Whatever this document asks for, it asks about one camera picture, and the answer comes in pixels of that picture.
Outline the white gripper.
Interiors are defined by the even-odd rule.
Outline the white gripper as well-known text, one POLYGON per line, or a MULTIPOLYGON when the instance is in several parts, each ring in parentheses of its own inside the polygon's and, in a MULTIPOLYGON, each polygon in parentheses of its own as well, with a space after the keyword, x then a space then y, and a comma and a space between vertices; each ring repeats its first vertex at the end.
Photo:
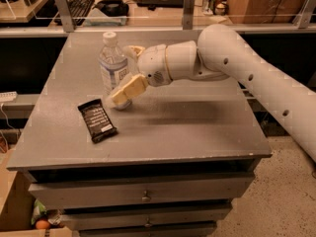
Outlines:
POLYGON ((169 85, 172 79, 166 63, 166 44, 150 46, 126 45, 123 53, 129 63, 136 62, 139 72, 112 93, 112 101, 118 106, 144 93, 148 84, 153 87, 169 85))

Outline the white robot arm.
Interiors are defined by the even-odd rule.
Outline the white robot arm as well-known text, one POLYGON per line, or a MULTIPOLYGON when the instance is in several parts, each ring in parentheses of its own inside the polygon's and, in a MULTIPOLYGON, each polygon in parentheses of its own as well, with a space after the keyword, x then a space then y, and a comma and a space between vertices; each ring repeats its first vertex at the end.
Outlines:
POLYGON ((231 28, 210 25, 197 40, 154 45, 140 52, 128 47, 126 55, 132 59, 132 73, 110 92, 109 107, 126 103, 149 86, 232 77, 316 161, 316 93, 266 62, 231 28))

